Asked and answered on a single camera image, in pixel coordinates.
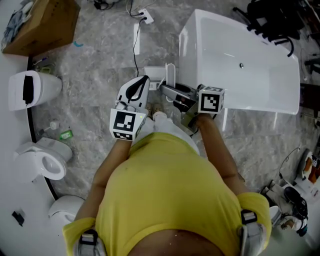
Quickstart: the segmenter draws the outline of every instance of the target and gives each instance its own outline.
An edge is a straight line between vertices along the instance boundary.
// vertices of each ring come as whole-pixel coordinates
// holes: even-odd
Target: black and white marker cube
[[[115,139],[134,141],[146,118],[147,115],[145,113],[112,108],[110,113],[110,133]]]
[[[205,87],[199,91],[199,113],[219,114],[224,107],[225,89]]]

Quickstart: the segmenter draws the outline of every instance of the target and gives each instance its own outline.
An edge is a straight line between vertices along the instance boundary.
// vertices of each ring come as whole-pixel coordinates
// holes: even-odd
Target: white bathtub
[[[299,60],[288,53],[240,22],[195,10],[179,36],[179,82],[224,88],[225,108],[295,115]]]

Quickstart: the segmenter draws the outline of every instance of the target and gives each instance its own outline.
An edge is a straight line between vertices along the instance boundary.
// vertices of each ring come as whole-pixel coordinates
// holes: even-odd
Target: black buckle
[[[87,240],[83,240],[83,235],[92,235],[93,237],[93,241],[87,241]],[[95,231],[94,229],[89,229],[86,232],[84,232],[81,237],[80,237],[80,241],[79,243],[82,245],[89,245],[89,246],[96,246],[97,244],[97,239],[98,239],[98,233],[97,231]]]
[[[241,211],[241,220],[243,225],[247,225],[253,222],[258,221],[258,217],[255,212],[251,210],[242,210]]]

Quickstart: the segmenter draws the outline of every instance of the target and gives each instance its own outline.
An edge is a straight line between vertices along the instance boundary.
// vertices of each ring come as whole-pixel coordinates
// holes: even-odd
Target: brown box
[[[37,0],[31,18],[2,52],[36,56],[72,43],[79,11],[75,0]]]

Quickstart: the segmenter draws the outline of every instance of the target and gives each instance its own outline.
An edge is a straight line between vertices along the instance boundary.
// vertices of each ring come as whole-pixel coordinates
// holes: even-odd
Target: yellow shirt
[[[216,168],[185,141],[156,132],[134,145],[129,159],[113,172],[96,219],[70,223],[63,235],[68,256],[80,235],[94,225],[108,256],[126,256],[149,234],[167,229],[197,233],[224,255],[237,256],[242,209],[257,214],[269,241],[266,198],[251,192],[235,196]]]

